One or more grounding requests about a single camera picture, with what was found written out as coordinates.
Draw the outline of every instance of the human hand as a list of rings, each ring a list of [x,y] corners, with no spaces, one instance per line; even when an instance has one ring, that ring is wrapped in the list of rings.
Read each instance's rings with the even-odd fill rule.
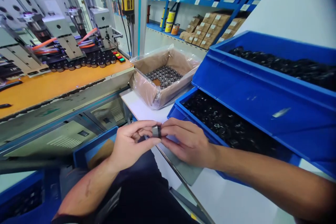
[[[152,126],[161,125],[156,121],[137,121],[122,126],[117,131],[117,137],[109,162],[113,169],[119,172],[131,167],[146,151],[161,142],[160,138],[152,138]],[[147,135],[150,138],[138,143],[140,137]]]
[[[216,146],[209,143],[203,130],[196,124],[170,118],[161,126],[162,144],[179,159],[188,164],[211,168],[216,162]],[[179,143],[175,143],[167,135],[173,135]]]

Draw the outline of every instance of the sleeve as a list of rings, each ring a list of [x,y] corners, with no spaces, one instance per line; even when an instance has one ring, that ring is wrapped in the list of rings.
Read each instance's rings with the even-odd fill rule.
[[[83,224],[84,218],[72,215],[61,215],[51,221],[51,224]]]

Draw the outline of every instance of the forearm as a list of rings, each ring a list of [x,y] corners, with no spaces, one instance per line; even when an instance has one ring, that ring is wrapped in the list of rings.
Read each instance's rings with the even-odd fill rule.
[[[333,211],[335,184],[299,167],[251,152],[215,146],[212,169],[249,184],[289,214],[321,221]]]
[[[109,158],[87,173],[66,195],[56,216],[85,216],[96,210],[118,174]]]

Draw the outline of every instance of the open cardboard box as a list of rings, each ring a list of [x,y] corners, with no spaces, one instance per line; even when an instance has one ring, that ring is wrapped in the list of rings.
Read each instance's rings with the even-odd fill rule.
[[[135,71],[129,81],[131,88],[151,109],[160,109],[173,100],[193,79],[200,65],[194,54],[178,50],[174,45],[159,48],[131,62]],[[163,66],[175,69],[183,77],[165,89],[160,89],[145,76],[149,72]]]

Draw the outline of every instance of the can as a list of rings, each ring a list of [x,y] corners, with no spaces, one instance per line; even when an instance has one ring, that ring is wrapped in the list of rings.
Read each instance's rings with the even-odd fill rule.
[[[165,8],[163,8],[162,18],[163,18],[164,16],[165,16]]]
[[[172,35],[177,35],[177,33],[179,32],[178,30],[180,29],[180,24],[174,24],[173,25],[173,29],[171,31]]]
[[[168,18],[167,18],[167,22],[168,23],[173,23],[174,22],[174,18],[175,18],[175,11],[172,10],[168,13]]]
[[[173,27],[173,23],[168,23],[168,22],[167,22],[167,24],[166,24],[166,29],[165,29],[164,32],[167,32],[167,33],[171,32],[172,27]]]

